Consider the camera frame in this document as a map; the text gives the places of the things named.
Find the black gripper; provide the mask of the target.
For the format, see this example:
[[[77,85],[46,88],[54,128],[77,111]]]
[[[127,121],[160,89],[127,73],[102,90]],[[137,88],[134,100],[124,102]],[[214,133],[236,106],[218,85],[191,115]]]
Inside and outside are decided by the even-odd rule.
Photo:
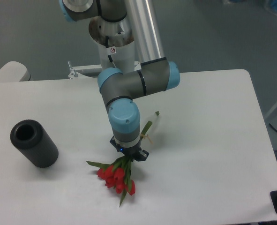
[[[136,145],[134,145],[132,147],[126,148],[126,147],[122,147],[121,145],[116,143],[115,138],[112,137],[110,139],[110,144],[117,150],[117,152],[121,152],[125,156],[129,156],[137,162],[146,161],[149,156],[149,152],[147,152],[145,150],[141,150],[140,143],[137,143]]]

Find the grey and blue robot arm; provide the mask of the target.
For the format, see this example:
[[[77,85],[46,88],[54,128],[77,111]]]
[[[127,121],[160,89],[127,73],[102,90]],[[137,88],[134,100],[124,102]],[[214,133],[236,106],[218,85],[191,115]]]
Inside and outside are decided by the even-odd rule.
[[[134,99],[175,88],[180,72],[166,59],[150,0],[61,0],[68,21],[89,19],[89,34],[99,48],[99,92],[118,152],[144,161],[140,113]]]

